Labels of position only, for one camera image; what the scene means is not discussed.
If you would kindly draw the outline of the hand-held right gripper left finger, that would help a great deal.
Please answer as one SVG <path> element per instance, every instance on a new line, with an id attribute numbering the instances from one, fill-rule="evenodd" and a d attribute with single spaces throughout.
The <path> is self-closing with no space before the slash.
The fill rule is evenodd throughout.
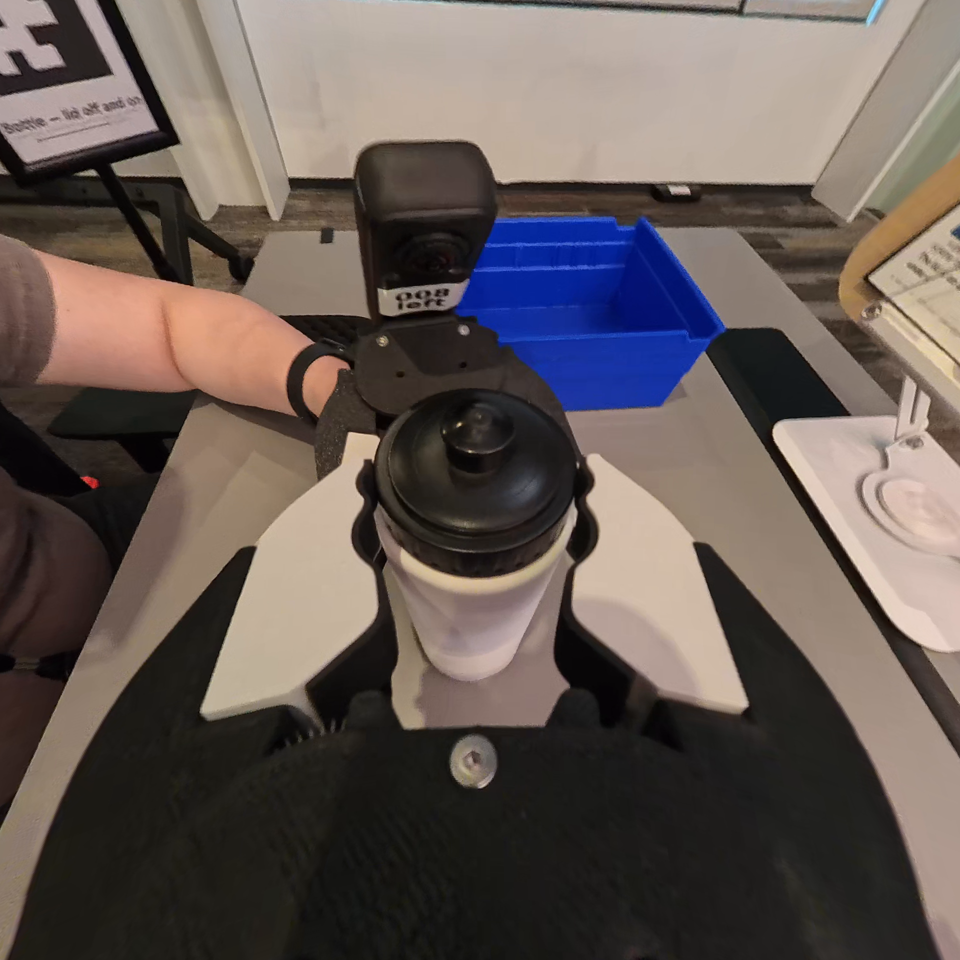
<path id="1" fill-rule="evenodd" d="M 207 721 L 282 707 L 330 733 L 390 694 L 399 659 L 372 462 L 348 457 L 258 540 L 200 705 Z"/>

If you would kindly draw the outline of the white plastic bottle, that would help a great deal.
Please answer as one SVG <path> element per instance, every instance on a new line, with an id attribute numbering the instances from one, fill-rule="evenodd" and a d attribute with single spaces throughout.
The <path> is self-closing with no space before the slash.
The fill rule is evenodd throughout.
<path id="1" fill-rule="evenodd" d="M 382 507 L 374 522 L 416 638 L 432 666 L 460 682 L 492 677 L 517 654 L 566 552 L 577 512 L 570 507 L 544 554 L 509 573 L 475 578 L 439 571 L 403 548 Z"/>

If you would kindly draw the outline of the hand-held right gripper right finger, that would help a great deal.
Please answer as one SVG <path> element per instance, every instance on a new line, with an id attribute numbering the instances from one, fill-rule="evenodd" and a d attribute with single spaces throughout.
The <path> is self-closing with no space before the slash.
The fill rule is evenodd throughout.
<path id="1" fill-rule="evenodd" d="M 554 661 L 601 723 L 669 701 L 739 716 L 749 707 L 697 544 L 657 498 L 600 454 L 577 475 L 570 568 Z"/>

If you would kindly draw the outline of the instruction board on white stand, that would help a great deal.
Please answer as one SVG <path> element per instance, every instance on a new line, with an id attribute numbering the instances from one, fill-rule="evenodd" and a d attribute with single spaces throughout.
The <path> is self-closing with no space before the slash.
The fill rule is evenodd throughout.
<path id="1" fill-rule="evenodd" d="M 903 372 L 895 415 L 798 418 L 773 440 L 882 612 L 908 640 L 959 651 L 959 469 L 930 436 L 930 402 L 959 411 L 959 322 L 916 321 L 869 281 L 886 258 L 954 209 L 948 161 L 867 234 L 846 260 L 846 316 Z"/>

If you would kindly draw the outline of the black framed sign stand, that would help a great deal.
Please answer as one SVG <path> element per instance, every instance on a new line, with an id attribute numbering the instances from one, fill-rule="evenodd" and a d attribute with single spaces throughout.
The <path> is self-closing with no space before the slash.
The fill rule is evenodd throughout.
<path id="1" fill-rule="evenodd" d="M 114 170 L 180 141 L 115 2 L 2 2 L 2 203 L 114 207 L 161 280 L 194 283 L 195 242 L 246 282 L 254 258 L 191 215 L 184 190 L 127 188 Z"/>

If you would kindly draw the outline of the black wrist band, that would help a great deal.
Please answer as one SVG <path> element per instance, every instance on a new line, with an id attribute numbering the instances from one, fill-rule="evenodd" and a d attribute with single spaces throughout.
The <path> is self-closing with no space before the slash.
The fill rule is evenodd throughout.
<path id="1" fill-rule="evenodd" d="M 350 368 L 354 367 L 354 352 L 350 346 L 330 339 L 319 339 L 294 356 L 286 377 L 287 401 L 293 413 L 309 426 L 317 425 L 318 415 L 313 413 L 305 401 L 305 377 L 309 368 L 323 358 L 335 358 Z"/>

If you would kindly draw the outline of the blue plastic bin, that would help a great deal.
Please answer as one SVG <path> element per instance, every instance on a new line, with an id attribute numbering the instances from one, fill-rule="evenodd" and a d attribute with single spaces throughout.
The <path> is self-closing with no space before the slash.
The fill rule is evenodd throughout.
<path id="1" fill-rule="evenodd" d="M 566 412 L 663 405 L 726 330 L 646 219 L 497 219 L 458 313 L 494 330 Z"/>

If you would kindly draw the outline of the black rectangular table pad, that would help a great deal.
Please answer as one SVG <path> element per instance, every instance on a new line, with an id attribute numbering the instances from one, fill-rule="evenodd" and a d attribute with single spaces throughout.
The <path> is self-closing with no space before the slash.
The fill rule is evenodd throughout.
<path id="1" fill-rule="evenodd" d="M 764 443 L 782 421 L 849 415 L 798 348 L 774 328 L 729 329 L 706 356 Z"/>

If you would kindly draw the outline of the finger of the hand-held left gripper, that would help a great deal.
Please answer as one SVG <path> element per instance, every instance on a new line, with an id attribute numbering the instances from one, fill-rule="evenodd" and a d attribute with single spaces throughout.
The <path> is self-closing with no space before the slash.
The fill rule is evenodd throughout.
<path id="1" fill-rule="evenodd" d="M 376 525 L 375 536 L 378 547 L 376 562 L 383 570 L 398 651 L 397 662 L 391 676 L 392 706 L 401 724 L 425 724 L 419 698 L 423 679 L 429 672 L 429 663 L 412 623 L 401 583 L 381 542 L 379 495 L 375 471 L 378 444 L 379 439 L 376 435 L 347 433 L 343 463 L 361 462 L 361 489 L 373 496 L 372 516 L 371 520 L 366 521 L 366 526 Z"/>

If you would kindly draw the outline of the black bottle lid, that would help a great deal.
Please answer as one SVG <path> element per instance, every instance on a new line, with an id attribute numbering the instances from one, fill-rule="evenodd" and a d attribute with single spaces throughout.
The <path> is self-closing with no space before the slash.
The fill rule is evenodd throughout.
<path id="1" fill-rule="evenodd" d="M 464 578 L 523 570 L 569 518 L 579 454 L 558 422 L 499 390 L 432 395 L 381 439 L 373 470 L 383 522 L 426 567 Z"/>

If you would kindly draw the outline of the person's left hand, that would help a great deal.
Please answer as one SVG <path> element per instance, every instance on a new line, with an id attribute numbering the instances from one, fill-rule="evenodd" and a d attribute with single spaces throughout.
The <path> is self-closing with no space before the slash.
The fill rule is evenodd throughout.
<path id="1" fill-rule="evenodd" d="M 338 383 L 340 373 L 351 370 L 349 364 L 334 356 L 314 360 L 304 372 L 301 393 L 311 414 L 318 418 L 325 409 Z"/>

